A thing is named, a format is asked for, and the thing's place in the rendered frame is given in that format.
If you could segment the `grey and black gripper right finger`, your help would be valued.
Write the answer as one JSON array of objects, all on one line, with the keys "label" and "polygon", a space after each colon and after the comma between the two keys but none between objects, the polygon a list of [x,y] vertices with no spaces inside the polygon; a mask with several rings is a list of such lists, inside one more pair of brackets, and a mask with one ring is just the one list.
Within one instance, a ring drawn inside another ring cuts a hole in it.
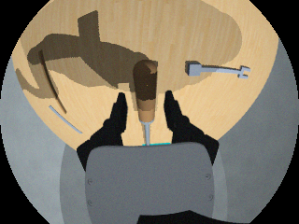
[{"label": "grey and black gripper right finger", "polygon": [[197,142],[204,145],[213,166],[219,149],[219,142],[204,134],[201,129],[190,123],[187,116],[182,115],[178,100],[174,99],[172,91],[165,92],[164,114],[167,128],[173,132],[171,144]]}]

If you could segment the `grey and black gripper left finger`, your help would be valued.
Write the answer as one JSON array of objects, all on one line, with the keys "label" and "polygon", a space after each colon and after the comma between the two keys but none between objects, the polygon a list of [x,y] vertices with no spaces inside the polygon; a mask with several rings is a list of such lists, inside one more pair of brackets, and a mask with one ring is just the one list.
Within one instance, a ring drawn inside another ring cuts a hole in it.
[{"label": "grey and black gripper left finger", "polygon": [[77,148],[78,157],[85,172],[89,154],[94,148],[100,146],[123,146],[121,134],[126,130],[127,114],[128,105],[125,93],[119,92],[116,103],[113,103],[109,119],[104,121],[103,127],[95,132],[90,137],[90,140],[88,139]]}]

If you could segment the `grey wrench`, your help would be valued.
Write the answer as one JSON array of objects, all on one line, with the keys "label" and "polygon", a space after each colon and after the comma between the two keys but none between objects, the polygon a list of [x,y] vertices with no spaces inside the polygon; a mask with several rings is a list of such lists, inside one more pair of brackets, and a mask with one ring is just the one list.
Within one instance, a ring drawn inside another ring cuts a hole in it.
[{"label": "grey wrench", "polygon": [[200,76],[201,72],[216,72],[238,74],[238,78],[248,79],[248,76],[243,75],[244,71],[250,72],[250,68],[241,66],[240,70],[237,70],[231,68],[202,66],[200,63],[188,63],[187,75],[189,77],[196,77]]}]

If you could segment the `steel rod with brown wooden handle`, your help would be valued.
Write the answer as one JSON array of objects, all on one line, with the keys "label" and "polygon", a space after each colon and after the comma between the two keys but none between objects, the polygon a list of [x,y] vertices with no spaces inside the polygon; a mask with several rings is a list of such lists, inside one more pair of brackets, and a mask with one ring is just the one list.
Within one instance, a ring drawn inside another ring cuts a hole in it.
[{"label": "steel rod with brown wooden handle", "polygon": [[155,118],[157,66],[150,60],[141,60],[133,68],[135,98],[139,121],[145,124],[146,146],[150,144],[150,124]]}]

